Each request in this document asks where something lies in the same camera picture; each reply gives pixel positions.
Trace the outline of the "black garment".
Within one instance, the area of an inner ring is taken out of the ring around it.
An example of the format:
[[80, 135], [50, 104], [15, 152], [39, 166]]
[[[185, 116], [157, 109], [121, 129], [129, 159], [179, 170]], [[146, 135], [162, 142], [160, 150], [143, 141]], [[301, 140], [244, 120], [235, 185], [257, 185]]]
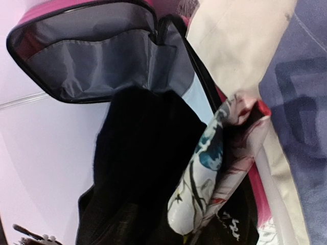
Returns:
[[175, 92], [114, 95], [94, 156], [94, 184], [79, 199], [76, 244], [185, 244], [168, 200], [205, 124]]

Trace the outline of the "pink and teal kids suitcase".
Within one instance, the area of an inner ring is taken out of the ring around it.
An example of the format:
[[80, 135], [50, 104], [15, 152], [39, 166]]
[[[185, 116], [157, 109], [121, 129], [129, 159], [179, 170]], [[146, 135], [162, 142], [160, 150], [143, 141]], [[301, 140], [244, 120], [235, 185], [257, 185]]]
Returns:
[[[197, 75], [213, 114], [225, 102], [175, 24], [159, 27], [141, 4], [105, 3], [53, 15], [14, 30], [10, 41], [28, 72], [61, 101], [111, 103], [130, 87], [182, 98]], [[257, 243], [252, 206], [240, 185], [195, 244]]]

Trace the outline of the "beige garment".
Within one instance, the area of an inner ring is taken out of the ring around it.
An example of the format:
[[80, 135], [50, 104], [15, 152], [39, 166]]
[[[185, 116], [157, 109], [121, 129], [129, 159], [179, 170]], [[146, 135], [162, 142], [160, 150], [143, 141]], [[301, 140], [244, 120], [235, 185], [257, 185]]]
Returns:
[[[218, 87], [231, 96], [247, 90], [258, 97], [259, 82], [289, 25], [296, 1], [200, 1], [187, 39]], [[270, 173], [290, 214], [299, 244], [309, 244], [289, 161], [273, 126], [262, 146]]]

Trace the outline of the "dark blue patterned garment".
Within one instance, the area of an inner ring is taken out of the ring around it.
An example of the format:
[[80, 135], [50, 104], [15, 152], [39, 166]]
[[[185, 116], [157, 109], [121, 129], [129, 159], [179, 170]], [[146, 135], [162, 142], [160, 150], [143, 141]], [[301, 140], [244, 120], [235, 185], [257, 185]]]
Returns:
[[299, 1], [259, 85], [311, 244], [326, 244], [326, 1]]

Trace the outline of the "white plastic mesh basket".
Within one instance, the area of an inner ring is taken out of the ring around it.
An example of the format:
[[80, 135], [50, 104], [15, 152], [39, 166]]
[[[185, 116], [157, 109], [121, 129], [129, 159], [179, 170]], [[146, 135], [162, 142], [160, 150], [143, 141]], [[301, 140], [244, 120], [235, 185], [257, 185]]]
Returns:
[[263, 147], [260, 148], [255, 160], [271, 211], [271, 217], [258, 228], [258, 244], [299, 244], [290, 214], [270, 173], [268, 159]]

